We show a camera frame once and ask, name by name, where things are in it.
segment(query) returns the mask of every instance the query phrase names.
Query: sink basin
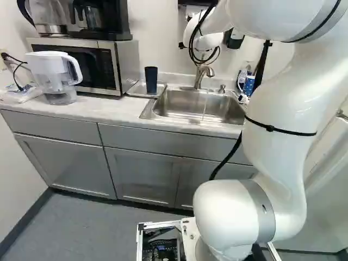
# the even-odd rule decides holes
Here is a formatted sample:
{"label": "sink basin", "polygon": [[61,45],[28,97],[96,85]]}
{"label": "sink basin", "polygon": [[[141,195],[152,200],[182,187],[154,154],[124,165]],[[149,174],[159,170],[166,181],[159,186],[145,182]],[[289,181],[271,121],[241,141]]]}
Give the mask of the sink basin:
{"label": "sink basin", "polygon": [[244,111],[231,94],[176,88],[167,89],[157,100],[150,101],[140,118],[192,124],[243,125]]}

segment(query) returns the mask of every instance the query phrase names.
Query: gray carpet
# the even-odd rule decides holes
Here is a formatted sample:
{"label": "gray carpet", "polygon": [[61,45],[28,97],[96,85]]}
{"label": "gray carpet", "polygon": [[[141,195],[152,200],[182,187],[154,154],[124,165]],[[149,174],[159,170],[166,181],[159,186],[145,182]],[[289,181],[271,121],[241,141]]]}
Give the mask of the gray carpet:
{"label": "gray carpet", "polygon": [[135,261],[137,223],[181,218],[55,194],[1,261]]}

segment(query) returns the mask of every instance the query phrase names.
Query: circuit board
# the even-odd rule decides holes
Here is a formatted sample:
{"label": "circuit board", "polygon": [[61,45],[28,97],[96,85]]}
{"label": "circuit board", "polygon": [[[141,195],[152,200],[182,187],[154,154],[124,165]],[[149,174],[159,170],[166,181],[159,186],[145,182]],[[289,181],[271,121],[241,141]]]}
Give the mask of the circuit board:
{"label": "circuit board", "polygon": [[177,239],[154,240],[144,244],[142,261],[178,261]]}

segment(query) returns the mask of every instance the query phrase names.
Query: cabinet door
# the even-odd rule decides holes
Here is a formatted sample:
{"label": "cabinet door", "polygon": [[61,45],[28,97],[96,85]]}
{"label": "cabinet door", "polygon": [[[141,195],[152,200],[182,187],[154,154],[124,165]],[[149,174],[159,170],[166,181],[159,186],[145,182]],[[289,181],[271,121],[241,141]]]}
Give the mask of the cabinet door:
{"label": "cabinet door", "polygon": [[181,158],[105,148],[117,197],[174,207]]}
{"label": "cabinet door", "polygon": [[[175,205],[177,208],[192,209],[196,189],[209,180],[218,164],[216,161],[183,159]],[[227,163],[215,179],[249,179],[256,172],[251,166]]]}
{"label": "cabinet door", "polygon": [[47,185],[116,199],[102,147],[15,134]]}

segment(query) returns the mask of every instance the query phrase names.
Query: faucet handle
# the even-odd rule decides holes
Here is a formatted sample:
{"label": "faucet handle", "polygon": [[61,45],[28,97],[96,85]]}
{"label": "faucet handle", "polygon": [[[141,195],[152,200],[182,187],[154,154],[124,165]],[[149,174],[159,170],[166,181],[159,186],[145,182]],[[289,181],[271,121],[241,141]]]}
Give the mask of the faucet handle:
{"label": "faucet handle", "polygon": [[226,85],[221,84],[220,85],[220,89],[218,90],[218,93],[219,94],[224,94],[225,93],[225,88],[226,88]]}

